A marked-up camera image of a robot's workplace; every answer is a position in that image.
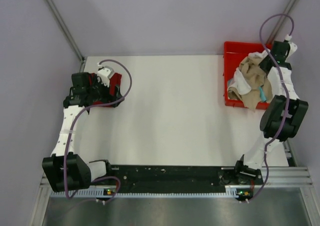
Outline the beige t-shirt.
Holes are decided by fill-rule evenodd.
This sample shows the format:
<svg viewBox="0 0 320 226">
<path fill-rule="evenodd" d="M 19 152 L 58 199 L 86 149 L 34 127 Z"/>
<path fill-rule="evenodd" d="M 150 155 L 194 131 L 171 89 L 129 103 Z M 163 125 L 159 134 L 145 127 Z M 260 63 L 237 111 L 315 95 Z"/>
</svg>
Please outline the beige t-shirt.
<svg viewBox="0 0 320 226">
<path fill-rule="evenodd" d="M 259 67 L 261 58 L 245 57 L 227 84 L 227 98 L 239 100 L 251 111 L 259 103 L 270 103 L 273 94 L 266 73 Z"/>
</svg>

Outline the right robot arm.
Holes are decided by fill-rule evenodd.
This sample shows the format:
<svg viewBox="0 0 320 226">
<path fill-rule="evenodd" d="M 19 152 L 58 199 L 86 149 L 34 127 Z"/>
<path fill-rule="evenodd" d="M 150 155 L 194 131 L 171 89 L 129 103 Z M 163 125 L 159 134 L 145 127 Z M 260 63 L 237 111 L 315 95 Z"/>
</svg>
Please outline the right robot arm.
<svg viewBox="0 0 320 226">
<path fill-rule="evenodd" d="M 289 37 L 284 41 L 275 41 L 259 64 L 271 85 L 272 100 L 259 124 L 261 145 L 251 148 L 236 162 L 233 178 L 239 184 L 264 182 L 261 168 L 268 165 L 269 152 L 281 142 L 293 138 L 306 115 L 309 104 L 296 94 L 291 80 L 292 66 L 287 62 L 297 48 Z"/>
</svg>

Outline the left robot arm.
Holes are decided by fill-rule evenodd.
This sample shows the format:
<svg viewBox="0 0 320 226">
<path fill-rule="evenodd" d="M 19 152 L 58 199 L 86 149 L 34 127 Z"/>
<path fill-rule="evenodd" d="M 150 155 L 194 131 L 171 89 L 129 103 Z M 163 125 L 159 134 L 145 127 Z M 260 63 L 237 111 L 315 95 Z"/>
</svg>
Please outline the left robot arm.
<svg viewBox="0 0 320 226">
<path fill-rule="evenodd" d="M 113 180 L 108 160 L 85 162 L 76 149 L 81 143 L 85 121 L 92 106 L 117 107 L 121 101 L 122 75 L 109 68 L 97 73 L 74 73 L 72 87 L 63 101 L 63 122 L 55 148 L 43 158 L 42 168 L 54 192 L 87 189 L 96 179 Z"/>
</svg>

